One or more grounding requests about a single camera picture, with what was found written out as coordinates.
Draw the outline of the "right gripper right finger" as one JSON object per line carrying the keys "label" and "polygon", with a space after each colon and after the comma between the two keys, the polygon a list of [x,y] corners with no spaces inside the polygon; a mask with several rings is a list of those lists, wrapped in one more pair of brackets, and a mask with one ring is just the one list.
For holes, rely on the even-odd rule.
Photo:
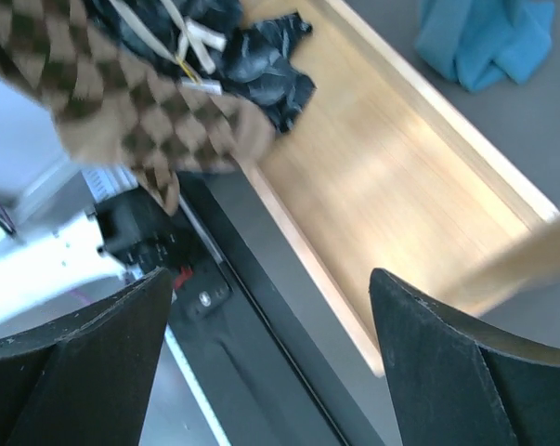
{"label": "right gripper right finger", "polygon": [[370,277],[405,445],[560,445],[560,348],[505,332],[385,269]]}

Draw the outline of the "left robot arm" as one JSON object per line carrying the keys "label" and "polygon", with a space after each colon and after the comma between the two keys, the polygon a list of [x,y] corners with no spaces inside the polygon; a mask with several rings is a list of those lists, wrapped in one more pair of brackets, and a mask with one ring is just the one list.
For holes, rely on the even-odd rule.
{"label": "left robot arm", "polygon": [[180,270],[194,236],[142,188],[111,196],[61,229],[0,256],[0,329],[20,314],[104,278],[130,283],[157,268]]}

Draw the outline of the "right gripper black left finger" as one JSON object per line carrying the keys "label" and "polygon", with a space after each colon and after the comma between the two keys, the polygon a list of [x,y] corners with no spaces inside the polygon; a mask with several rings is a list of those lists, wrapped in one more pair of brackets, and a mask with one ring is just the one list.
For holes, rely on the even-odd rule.
{"label": "right gripper black left finger", "polygon": [[156,269],[0,338],[0,445],[137,445],[172,302]]}

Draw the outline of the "dark patterned sock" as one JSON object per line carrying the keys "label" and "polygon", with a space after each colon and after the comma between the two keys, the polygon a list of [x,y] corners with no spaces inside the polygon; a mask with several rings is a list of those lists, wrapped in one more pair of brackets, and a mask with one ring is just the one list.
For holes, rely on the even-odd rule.
{"label": "dark patterned sock", "polygon": [[[122,1],[171,52],[176,50],[180,31],[162,1]],[[290,57],[301,41],[312,34],[312,25],[297,11],[275,19],[260,20],[242,27],[241,1],[171,1],[189,20],[227,38],[224,51],[208,48],[216,70],[199,66],[192,49],[187,64],[207,80],[221,84],[224,92],[256,104],[281,134],[290,132],[316,89],[313,80],[299,72]],[[172,61],[157,55],[142,42],[116,11],[111,1],[84,1],[90,19],[118,46],[149,62],[168,78],[180,80],[185,73]]]}

